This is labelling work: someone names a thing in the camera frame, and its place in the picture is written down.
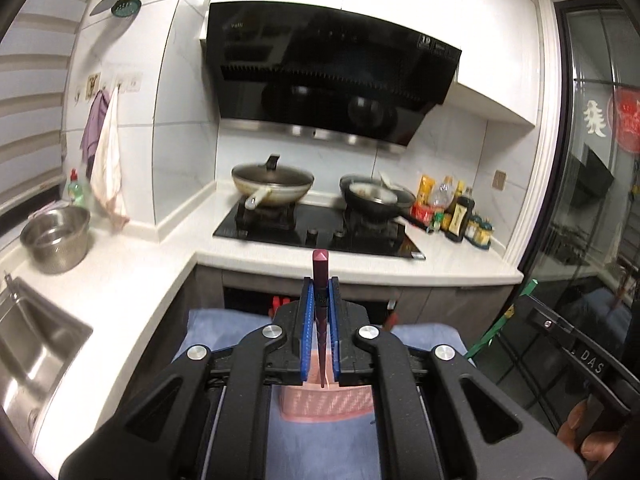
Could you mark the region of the person's right hand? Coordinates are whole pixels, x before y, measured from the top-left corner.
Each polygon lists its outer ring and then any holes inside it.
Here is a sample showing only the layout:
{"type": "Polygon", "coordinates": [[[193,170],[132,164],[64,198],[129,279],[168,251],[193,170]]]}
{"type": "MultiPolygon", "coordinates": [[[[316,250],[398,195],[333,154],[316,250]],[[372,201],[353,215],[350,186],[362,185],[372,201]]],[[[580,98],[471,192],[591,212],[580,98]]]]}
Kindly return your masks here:
{"type": "Polygon", "coordinates": [[[556,436],[567,448],[582,456],[590,466],[588,477],[591,478],[615,451],[622,437],[612,431],[595,431],[579,440],[578,431],[585,426],[587,410],[587,400],[578,402],[567,415],[556,436]]]}

